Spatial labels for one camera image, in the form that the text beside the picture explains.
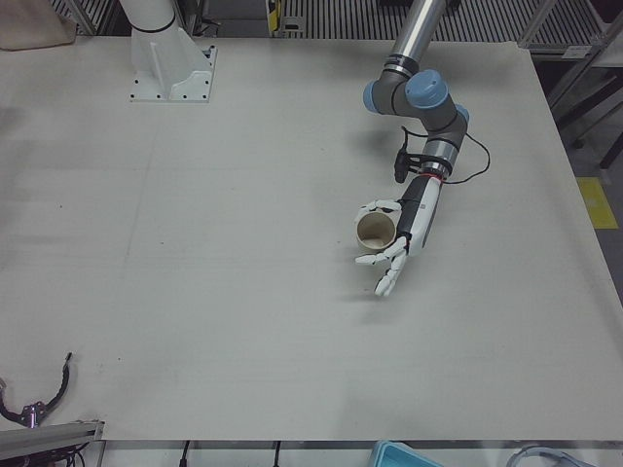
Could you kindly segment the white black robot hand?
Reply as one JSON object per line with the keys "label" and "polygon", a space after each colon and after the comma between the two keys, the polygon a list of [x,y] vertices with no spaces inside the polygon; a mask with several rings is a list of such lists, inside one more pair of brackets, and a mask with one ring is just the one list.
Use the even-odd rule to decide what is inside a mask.
{"label": "white black robot hand", "polygon": [[418,175],[402,198],[375,199],[359,208],[355,228],[370,226],[373,230],[357,237],[364,253],[354,261],[360,266],[388,263],[375,287],[377,296],[386,297],[392,292],[408,259],[425,247],[441,188],[439,177]]}

